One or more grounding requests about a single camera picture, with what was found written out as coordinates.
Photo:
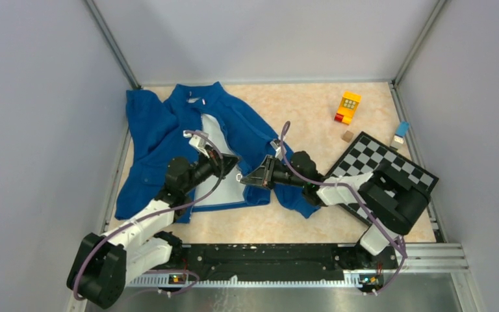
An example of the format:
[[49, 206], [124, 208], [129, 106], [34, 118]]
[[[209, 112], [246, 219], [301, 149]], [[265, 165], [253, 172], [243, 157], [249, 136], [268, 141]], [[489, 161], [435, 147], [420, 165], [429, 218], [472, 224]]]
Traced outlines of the blue zip jacket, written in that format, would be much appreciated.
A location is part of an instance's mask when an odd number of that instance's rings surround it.
[[228, 94], [219, 82], [209, 86], [178, 84], [165, 101], [149, 90], [126, 92], [126, 116], [134, 144], [133, 165], [116, 200], [117, 220], [140, 212], [164, 185], [168, 163], [174, 157], [190, 162], [198, 152], [183, 136], [185, 130], [201, 130], [203, 116], [217, 121], [224, 152], [238, 155], [242, 174], [252, 172], [279, 135], [246, 102]]

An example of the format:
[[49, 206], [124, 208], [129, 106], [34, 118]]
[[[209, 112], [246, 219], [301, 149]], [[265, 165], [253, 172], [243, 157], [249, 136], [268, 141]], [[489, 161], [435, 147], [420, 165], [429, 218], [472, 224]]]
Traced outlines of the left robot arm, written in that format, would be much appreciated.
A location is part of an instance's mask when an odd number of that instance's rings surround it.
[[74, 298], [107, 309], [129, 282], [148, 270], [178, 267], [181, 239], [163, 229], [173, 223], [176, 211], [192, 206], [189, 192], [212, 176], [223, 179], [239, 160], [216, 151], [199, 154], [193, 163], [172, 159], [162, 188], [139, 213], [115, 229], [83, 238], [66, 282]]

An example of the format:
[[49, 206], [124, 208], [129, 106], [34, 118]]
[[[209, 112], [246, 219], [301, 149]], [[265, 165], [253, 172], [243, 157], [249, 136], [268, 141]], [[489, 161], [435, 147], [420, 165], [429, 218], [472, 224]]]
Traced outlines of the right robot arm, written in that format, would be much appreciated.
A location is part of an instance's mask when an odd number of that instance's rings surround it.
[[355, 250], [355, 260], [364, 268], [378, 263], [387, 246], [400, 255], [407, 254], [403, 237], [431, 200], [428, 191], [389, 164], [360, 175], [326, 178], [304, 151], [296, 152], [291, 159], [268, 155], [251, 173], [238, 174], [237, 181], [269, 190], [276, 185], [299, 187], [303, 197], [314, 206], [357, 204], [372, 221]]

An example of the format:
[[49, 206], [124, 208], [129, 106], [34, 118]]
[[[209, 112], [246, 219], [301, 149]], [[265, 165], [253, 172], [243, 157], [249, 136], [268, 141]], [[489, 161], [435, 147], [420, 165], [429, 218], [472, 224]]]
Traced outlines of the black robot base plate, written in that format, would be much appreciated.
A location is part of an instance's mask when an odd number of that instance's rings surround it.
[[353, 244], [191, 244], [155, 270], [196, 273], [201, 281], [340, 281], [347, 270], [395, 269], [394, 248], [370, 255]]

